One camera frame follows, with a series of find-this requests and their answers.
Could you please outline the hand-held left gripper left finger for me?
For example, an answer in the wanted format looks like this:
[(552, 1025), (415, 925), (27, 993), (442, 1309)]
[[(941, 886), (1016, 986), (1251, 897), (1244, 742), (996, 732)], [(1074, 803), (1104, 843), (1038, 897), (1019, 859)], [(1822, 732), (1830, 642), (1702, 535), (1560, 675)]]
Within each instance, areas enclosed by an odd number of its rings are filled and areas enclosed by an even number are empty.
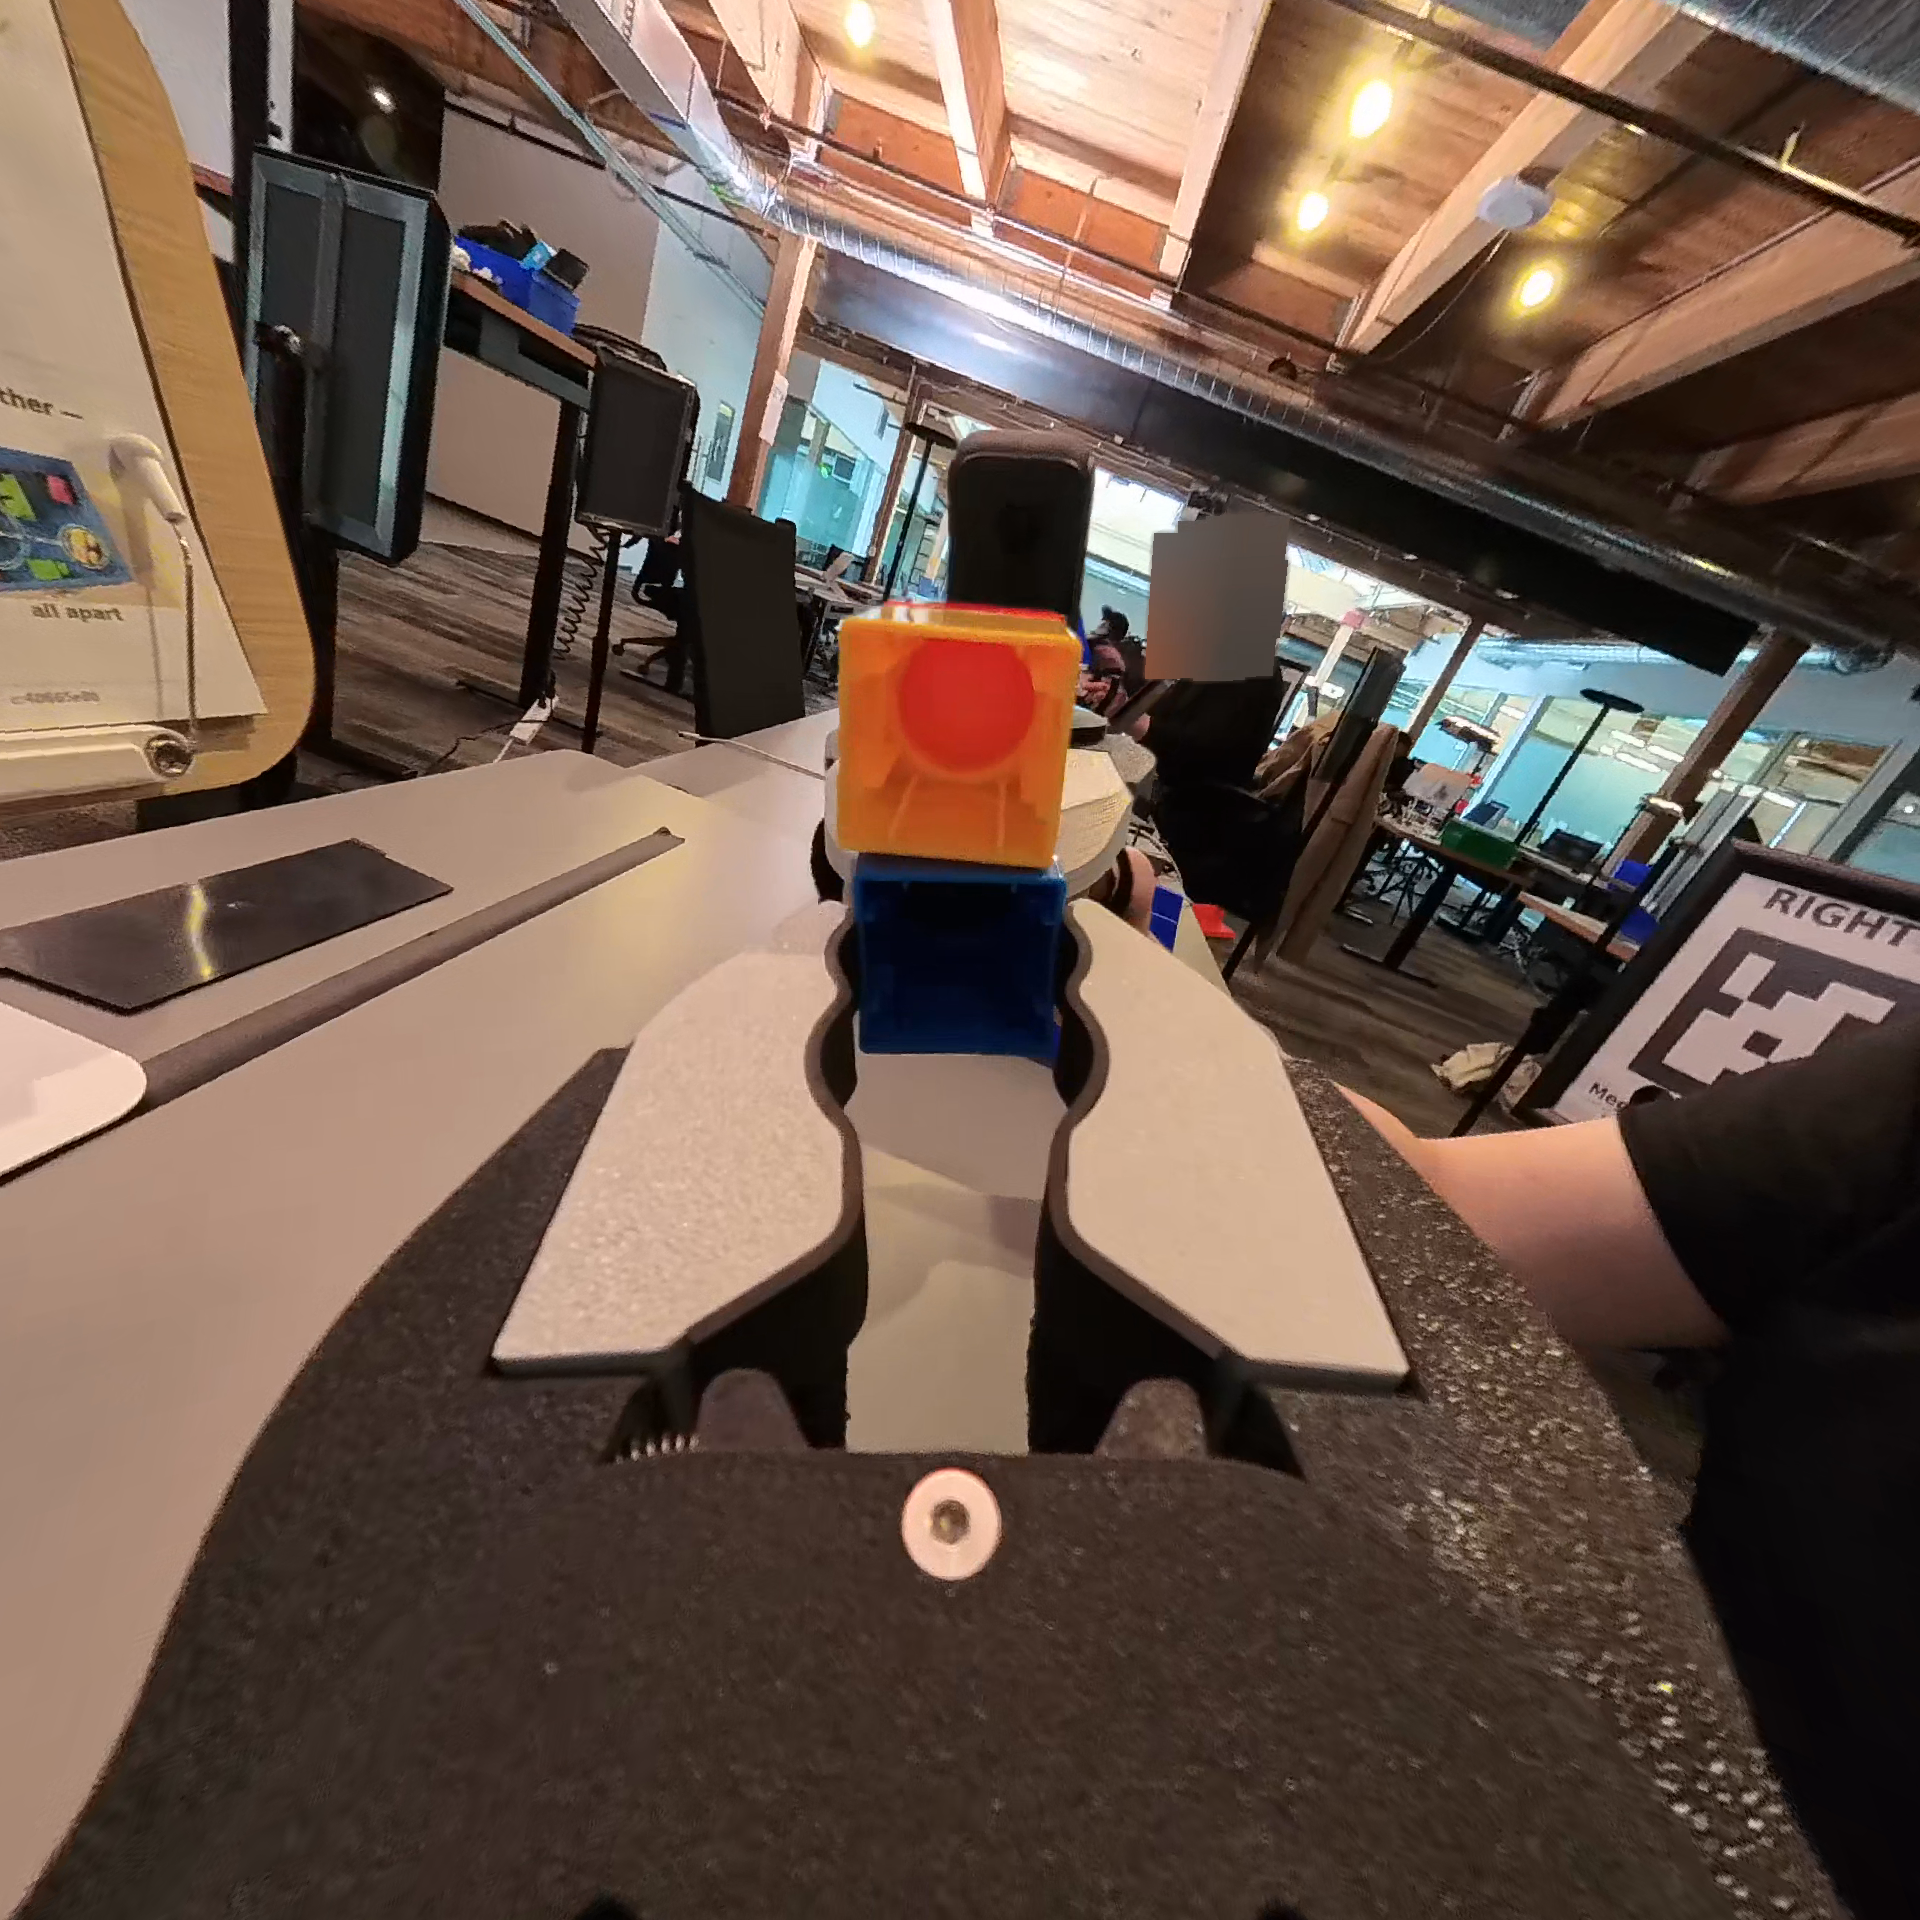
[(853, 925), (814, 903), (631, 1039), (493, 1335), (500, 1375), (631, 1375), (684, 1416), (759, 1370), (802, 1438), (848, 1438), (865, 1322), (853, 1010)]

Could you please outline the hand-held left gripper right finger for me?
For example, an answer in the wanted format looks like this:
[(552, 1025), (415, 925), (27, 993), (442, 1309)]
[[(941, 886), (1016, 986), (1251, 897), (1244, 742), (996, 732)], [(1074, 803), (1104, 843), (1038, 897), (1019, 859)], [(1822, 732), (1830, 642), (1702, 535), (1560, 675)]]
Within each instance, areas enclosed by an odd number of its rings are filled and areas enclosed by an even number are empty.
[(1104, 903), (1063, 949), (1043, 1427), (1104, 1431), (1141, 1382), (1188, 1387), (1211, 1431), (1251, 1431), (1261, 1387), (1409, 1391), (1283, 1045)]

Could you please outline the orange one-stud block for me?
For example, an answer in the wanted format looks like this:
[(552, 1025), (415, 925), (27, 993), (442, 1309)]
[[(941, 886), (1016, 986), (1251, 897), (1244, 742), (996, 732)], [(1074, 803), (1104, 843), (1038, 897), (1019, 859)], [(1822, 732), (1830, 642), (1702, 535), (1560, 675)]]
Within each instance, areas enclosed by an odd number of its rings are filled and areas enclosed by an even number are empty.
[(991, 774), (916, 771), (890, 713), (880, 608), (848, 621), (835, 642), (835, 838), (848, 850), (897, 850), (927, 862), (1047, 869), (1063, 818), (1063, 774), (1074, 742), (1074, 694), (1083, 649), (1053, 642), (1030, 659), (1043, 707), (1038, 726)]

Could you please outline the red block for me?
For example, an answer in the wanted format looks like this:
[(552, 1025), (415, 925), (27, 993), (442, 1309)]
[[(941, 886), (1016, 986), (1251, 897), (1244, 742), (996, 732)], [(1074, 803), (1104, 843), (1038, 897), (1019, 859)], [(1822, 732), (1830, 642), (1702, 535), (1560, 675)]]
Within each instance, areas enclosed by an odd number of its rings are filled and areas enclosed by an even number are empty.
[(933, 774), (991, 774), (1019, 754), (1043, 689), (1030, 659), (1066, 639), (1043, 613), (880, 608), (880, 684), (905, 754)]

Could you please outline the blue one-stud block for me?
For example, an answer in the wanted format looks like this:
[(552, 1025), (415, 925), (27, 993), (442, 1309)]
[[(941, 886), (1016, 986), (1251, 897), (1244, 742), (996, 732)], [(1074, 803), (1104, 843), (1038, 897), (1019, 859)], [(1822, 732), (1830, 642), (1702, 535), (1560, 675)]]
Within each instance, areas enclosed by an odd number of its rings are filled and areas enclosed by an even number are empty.
[(1053, 1061), (1063, 912), (1059, 869), (857, 850), (857, 1045)]

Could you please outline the person's right forearm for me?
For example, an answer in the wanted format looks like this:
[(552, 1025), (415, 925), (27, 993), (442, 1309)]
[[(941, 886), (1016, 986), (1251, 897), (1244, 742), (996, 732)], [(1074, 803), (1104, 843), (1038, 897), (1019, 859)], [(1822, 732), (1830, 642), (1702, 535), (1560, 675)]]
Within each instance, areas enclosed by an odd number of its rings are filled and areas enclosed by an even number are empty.
[(1724, 1322), (1680, 1269), (1611, 1120), (1424, 1141), (1356, 1090), (1346, 1106), (1523, 1283), (1563, 1346), (1724, 1346)]

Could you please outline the grey desk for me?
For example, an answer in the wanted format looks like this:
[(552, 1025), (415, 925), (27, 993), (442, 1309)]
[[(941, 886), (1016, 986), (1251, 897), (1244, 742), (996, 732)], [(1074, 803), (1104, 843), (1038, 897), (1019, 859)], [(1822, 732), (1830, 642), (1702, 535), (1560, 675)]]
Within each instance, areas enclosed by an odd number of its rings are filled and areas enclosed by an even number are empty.
[(5, 928), (330, 843), (444, 897), (145, 1019), (5, 1002), (147, 1106), (5, 1177), (5, 1915), (89, 1806), (254, 1427), (380, 1265), (598, 1045), (810, 896), (829, 721), (529, 754), (5, 862)]

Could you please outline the black desk monitor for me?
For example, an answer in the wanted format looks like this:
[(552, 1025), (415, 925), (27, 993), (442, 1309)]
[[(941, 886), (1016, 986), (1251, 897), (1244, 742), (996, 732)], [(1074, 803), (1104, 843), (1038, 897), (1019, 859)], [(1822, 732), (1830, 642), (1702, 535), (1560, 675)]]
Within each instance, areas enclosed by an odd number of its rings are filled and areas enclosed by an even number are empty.
[(589, 420), (573, 472), (573, 521), (636, 540), (676, 535), (684, 481), (698, 431), (698, 385), (597, 351)]

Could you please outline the black partition panel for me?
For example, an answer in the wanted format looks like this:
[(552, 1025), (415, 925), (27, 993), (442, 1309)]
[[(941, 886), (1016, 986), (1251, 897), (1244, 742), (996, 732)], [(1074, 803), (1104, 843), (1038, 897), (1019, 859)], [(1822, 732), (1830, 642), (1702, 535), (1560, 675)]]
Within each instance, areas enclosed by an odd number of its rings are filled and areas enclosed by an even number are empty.
[(676, 639), (698, 742), (740, 742), (805, 713), (796, 560), (791, 521), (689, 492)]

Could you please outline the brown coat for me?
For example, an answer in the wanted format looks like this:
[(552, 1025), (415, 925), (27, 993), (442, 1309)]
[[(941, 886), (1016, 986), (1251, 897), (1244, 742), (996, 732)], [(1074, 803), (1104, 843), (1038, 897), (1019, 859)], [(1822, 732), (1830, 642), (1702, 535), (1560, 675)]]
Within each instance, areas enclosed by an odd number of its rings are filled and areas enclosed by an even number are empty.
[(1330, 917), (1333, 917), (1341, 897), (1350, 896), (1350, 883), (1360, 871), (1360, 859), (1377, 838), (1386, 774), (1403, 754), (1403, 729), (1377, 726), (1363, 732), (1363, 743), (1350, 754), (1346, 774), (1330, 779), (1326, 762), (1330, 762), (1333, 729), (1341, 729), (1333, 721), (1301, 726), (1301, 729), (1283, 732), (1283, 743), (1271, 743), (1259, 762), (1259, 803), (1271, 803), (1271, 804), (1299, 803), (1301, 804), (1301, 845), (1290, 869), (1280, 917), (1251, 943), (1259, 968), (1271, 955), (1283, 965), (1311, 959), (1311, 949), (1330, 928)]

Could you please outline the black floor lamp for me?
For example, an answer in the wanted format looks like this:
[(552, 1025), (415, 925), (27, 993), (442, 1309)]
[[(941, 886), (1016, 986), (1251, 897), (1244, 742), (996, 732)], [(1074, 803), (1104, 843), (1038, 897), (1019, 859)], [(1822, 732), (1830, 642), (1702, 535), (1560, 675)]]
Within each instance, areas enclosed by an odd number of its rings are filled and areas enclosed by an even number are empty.
[(1589, 742), (1599, 732), (1599, 726), (1604, 726), (1611, 713), (1644, 713), (1635, 696), (1621, 696), (1621, 694), (1604, 694), (1604, 689), (1582, 689), (1582, 702), (1589, 702), (1589, 726), (1582, 729), (1582, 742), (1571, 743), (1563, 767), (1551, 774), (1551, 786), (1540, 793), (1540, 803), (1534, 803), (1528, 818), (1521, 823), (1521, 838), (1515, 838), (1521, 845), (1534, 843), (1544, 804), (1551, 804), (1555, 793), (1571, 779), (1575, 762), (1589, 749)]

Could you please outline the blue storage bins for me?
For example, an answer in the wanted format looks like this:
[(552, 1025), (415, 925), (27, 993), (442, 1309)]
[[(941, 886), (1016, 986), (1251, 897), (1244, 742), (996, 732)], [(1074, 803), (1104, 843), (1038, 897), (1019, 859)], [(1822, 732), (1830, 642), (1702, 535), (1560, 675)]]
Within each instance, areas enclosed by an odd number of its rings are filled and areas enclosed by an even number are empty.
[(451, 245), (465, 255), (472, 277), (489, 277), (529, 320), (573, 334), (584, 255), (544, 241), (516, 219), (464, 225)]

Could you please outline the person's black jacket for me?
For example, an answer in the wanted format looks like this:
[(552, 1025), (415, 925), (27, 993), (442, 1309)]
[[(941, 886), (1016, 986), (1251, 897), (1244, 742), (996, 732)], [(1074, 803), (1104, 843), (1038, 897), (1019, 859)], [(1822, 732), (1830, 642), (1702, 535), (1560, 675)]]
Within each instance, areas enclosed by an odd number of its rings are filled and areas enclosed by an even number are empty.
[(1920, 1915), (1920, 1039), (1621, 1107), (1724, 1324), (1691, 1509), (1783, 1792), (1848, 1915)]

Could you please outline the rounded wooden board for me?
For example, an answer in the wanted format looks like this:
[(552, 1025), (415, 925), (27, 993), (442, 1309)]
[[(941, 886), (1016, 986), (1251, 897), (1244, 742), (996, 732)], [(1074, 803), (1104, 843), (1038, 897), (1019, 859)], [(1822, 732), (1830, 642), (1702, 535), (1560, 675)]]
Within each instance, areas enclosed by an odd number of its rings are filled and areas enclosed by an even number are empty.
[(117, 0), (54, 0), (52, 15), (203, 572), (264, 702), (247, 729), (217, 726), (187, 774), (122, 793), (201, 803), (299, 749), (320, 661), (168, 91)]

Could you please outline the silver ceiling duct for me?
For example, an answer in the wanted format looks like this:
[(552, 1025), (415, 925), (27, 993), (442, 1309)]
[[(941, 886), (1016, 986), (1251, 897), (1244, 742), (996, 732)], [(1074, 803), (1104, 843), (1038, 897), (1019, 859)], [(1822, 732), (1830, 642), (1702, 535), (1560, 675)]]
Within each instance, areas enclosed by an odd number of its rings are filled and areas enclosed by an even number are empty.
[(805, 235), (874, 277), (942, 299), (982, 325), (1135, 369), (1180, 397), (1261, 409), (1350, 369), (1350, 356), (1311, 330), (1143, 287), (1131, 269), (1108, 281), (1074, 255), (1053, 263), (1038, 245), (949, 225), (755, 145), (735, 145), (714, 157), (710, 182), (762, 225)]

